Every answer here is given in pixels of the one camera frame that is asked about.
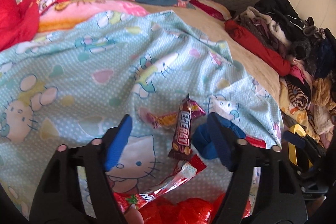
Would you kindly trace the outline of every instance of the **beige bedsheet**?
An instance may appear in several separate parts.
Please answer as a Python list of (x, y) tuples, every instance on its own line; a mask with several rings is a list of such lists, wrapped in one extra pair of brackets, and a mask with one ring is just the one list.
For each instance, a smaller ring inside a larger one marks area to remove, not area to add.
[(184, 22), (206, 33), (212, 41), (226, 40), (229, 44), (232, 58), (241, 62), (250, 73), (279, 104), (279, 75), (259, 57), (255, 56), (237, 42), (224, 30), (224, 23), (209, 16), (200, 9), (179, 7), (163, 7), (139, 4), (150, 13), (173, 10)]

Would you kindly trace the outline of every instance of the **strawberry wrapper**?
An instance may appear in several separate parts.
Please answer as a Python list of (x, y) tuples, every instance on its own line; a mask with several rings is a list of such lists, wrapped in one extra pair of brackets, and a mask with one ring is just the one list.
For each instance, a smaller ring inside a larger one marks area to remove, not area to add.
[(130, 206), (135, 206), (136, 209), (140, 209), (150, 201), (191, 180), (205, 168), (206, 165), (197, 155), (195, 155), (189, 161), (179, 161), (172, 174), (144, 193), (130, 196), (125, 196), (125, 194), (119, 193), (113, 193), (113, 195), (122, 213), (124, 213)]

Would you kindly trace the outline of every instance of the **folded clothes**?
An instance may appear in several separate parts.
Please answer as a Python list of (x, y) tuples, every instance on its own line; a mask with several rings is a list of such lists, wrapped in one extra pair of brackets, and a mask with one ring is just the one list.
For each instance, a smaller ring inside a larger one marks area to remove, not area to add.
[(304, 80), (306, 80), (305, 75), (303, 72), (298, 68), (298, 66), (294, 65), (291, 67), (291, 71), (289, 72), (290, 75), (293, 75), (294, 77), (298, 78), (302, 84), (304, 83)]
[(288, 0), (260, 0), (254, 7), (262, 14), (270, 15), (278, 22), (290, 41), (301, 40), (304, 24)]
[(285, 77), (290, 102), (298, 110), (304, 110), (308, 107), (311, 100), (310, 86), (305, 79), (303, 82), (293, 75)]
[(284, 60), (277, 52), (263, 46), (246, 28), (239, 26), (234, 20), (228, 20), (225, 22), (225, 30), (233, 40), (265, 61), (280, 76), (289, 74), (291, 69), (290, 62)]
[(269, 15), (264, 15), (260, 13), (257, 9), (252, 6), (247, 7), (247, 9), (240, 14), (241, 16), (247, 16), (251, 19), (260, 19), (263, 20), (266, 24), (269, 24), (272, 21), (272, 17)]
[(316, 78), (325, 78), (336, 66), (336, 53), (329, 39), (323, 39), (318, 51), (316, 64)]
[(321, 135), (334, 127), (330, 114), (325, 106), (314, 106), (314, 120), (316, 133)]
[(286, 46), (275, 37), (274, 34), (271, 33), (267, 24), (260, 19), (251, 19), (254, 26), (256, 26), (257, 30), (265, 37), (268, 43), (270, 43), (273, 48), (283, 57), (286, 56)]
[(268, 28), (270, 32), (277, 38), (279, 41), (282, 42), (283, 45), (287, 49), (290, 48), (292, 42), (290, 42), (287, 38), (283, 30), (281, 30), (281, 27), (278, 23), (276, 23), (274, 20), (271, 21), (271, 23), (268, 25)]
[(324, 29), (324, 33), (325, 33), (325, 37), (329, 40), (329, 42), (331, 43), (334, 49), (334, 52), (336, 53), (336, 38), (333, 36), (333, 34), (331, 33), (329, 29)]
[(326, 106), (328, 110), (336, 107), (336, 103), (333, 101), (332, 82), (329, 77), (316, 79), (313, 87), (311, 102), (314, 105)]
[(304, 61), (304, 68), (311, 76), (315, 76), (317, 69), (317, 59), (318, 59), (318, 45), (311, 45), (311, 50), (308, 58)]
[(278, 47), (274, 47), (274, 45), (270, 43), (267, 37), (263, 36), (263, 34), (257, 29), (253, 21), (249, 17), (240, 15), (238, 18), (238, 22), (240, 26), (243, 26), (244, 28), (249, 30), (265, 47), (273, 51), (277, 50)]
[(0, 51), (33, 39), (40, 15), (53, 3), (67, 0), (0, 0)]
[(308, 39), (295, 40), (290, 47), (290, 54), (296, 59), (307, 59), (310, 56), (311, 45)]

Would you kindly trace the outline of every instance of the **red plastic bag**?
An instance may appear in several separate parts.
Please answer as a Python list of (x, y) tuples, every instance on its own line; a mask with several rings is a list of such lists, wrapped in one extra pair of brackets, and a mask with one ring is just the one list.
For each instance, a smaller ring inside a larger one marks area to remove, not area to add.
[(144, 224), (208, 224), (213, 205), (200, 198), (189, 198), (173, 205), (163, 197), (139, 209)]
[[(222, 201), (225, 197), (225, 193), (221, 194), (216, 200), (215, 202), (213, 203), (213, 211), (212, 211), (212, 214), (211, 214), (211, 221), (214, 219), (219, 207), (221, 206), (222, 204)], [(245, 218), (245, 217), (248, 217), (251, 213), (251, 204), (250, 204), (250, 200), (247, 199), (247, 203), (246, 203), (246, 207), (245, 207), (245, 211), (244, 211), (244, 214), (243, 214), (243, 217), (242, 218)]]

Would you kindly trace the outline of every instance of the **yellow handle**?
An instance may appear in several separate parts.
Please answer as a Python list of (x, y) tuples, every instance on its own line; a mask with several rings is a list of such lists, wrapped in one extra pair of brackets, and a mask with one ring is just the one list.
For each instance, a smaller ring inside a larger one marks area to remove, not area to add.
[[(297, 133), (299, 134), (301, 137), (305, 137), (306, 136), (306, 132), (305, 130), (302, 128), (302, 126), (300, 126), (299, 124), (296, 124), (294, 126), (292, 126), (290, 129), (289, 129), (290, 132), (292, 132), (293, 134)], [(297, 165), (297, 158), (296, 158), (296, 149), (295, 149), (295, 145), (291, 144), (291, 143), (288, 143), (288, 153), (289, 153), (289, 160)]]
[(296, 124), (294, 126), (292, 126), (290, 129), (289, 129), (290, 132), (292, 133), (297, 133), (299, 134), (301, 137), (305, 137), (306, 136), (306, 132), (305, 130), (302, 128), (302, 126), (300, 126), (299, 124)]

